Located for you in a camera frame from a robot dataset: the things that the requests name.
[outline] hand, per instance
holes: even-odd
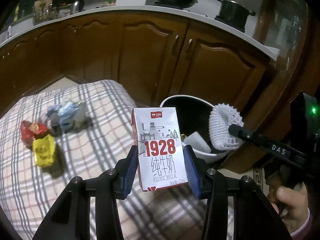
[[[283,222],[290,233],[299,229],[308,219],[308,195],[304,183],[300,191],[283,186],[278,187],[276,191],[271,188],[268,199],[278,213],[279,210],[275,204],[276,200],[289,206],[288,214],[283,218]]]

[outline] person's thumb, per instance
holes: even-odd
[[[276,193],[277,199],[293,208],[299,208],[305,202],[306,196],[300,192],[287,187],[279,187]]]

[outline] red logo on milk carton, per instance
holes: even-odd
[[[159,117],[162,118],[162,112],[161,112],[161,111],[158,111],[158,112],[150,112],[150,114],[151,114],[151,118],[159,118]]]

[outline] floor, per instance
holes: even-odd
[[[64,77],[64,78],[58,80],[57,82],[53,83],[52,85],[50,85],[46,89],[44,89],[42,92],[47,92],[47,91],[52,91],[52,90],[57,90],[57,89],[62,89],[62,88],[74,87],[76,85],[78,85],[76,82],[73,82],[72,80]],[[258,171],[258,170],[251,169],[243,174],[237,174],[237,173],[234,173],[234,172],[226,170],[226,169],[220,169],[219,171],[227,177],[232,177],[232,178],[236,178],[236,179],[240,179],[242,176],[248,175],[251,178],[253,178],[256,183],[261,182],[260,184],[261,184],[263,193],[265,195],[268,194],[269,186],[265,184],[263,170]]]

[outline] plaid tablecloth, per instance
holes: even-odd
[[[38,120],[48,106],[67,99],[84,100],[91,124],[78,133],[55,137],[61,149],[55,168],[41,169],[21,141],[22,120]],[[135,102],[117,82],[103,80],[22,98],[0,120],[0,205],[23,239],[32,239],[42,219],[74,176],[93,178],[125,158],[133,144],[131,110]],[[136,175],[132,192],[118,201],[124,239],[198,239],[205,201],[189,186],[142,192]],[[90,230],[95,236],[95,201],[91,199]],[[229,208],[228,239],[233,232]]]

